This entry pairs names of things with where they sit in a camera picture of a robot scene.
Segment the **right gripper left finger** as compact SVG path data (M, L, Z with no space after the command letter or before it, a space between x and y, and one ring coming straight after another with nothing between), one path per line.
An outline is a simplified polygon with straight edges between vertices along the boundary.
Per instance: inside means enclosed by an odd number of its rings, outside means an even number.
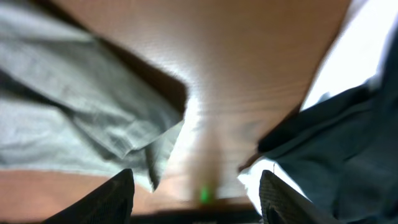
M129 224L134 199L131 169L124 169L87 196L44 220L45 224Z

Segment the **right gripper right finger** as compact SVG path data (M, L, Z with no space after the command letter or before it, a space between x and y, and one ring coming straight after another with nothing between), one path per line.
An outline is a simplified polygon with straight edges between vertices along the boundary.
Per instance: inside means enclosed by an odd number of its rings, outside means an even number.
M269 170L262 172L259 198L266 224L340 224Z

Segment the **khaki green shorts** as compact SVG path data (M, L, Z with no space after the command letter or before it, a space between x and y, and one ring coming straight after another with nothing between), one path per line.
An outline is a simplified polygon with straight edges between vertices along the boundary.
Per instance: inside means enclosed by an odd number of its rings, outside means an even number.
M1 169L131 169L154 191L182 124L96 37L31 2L1 2Z

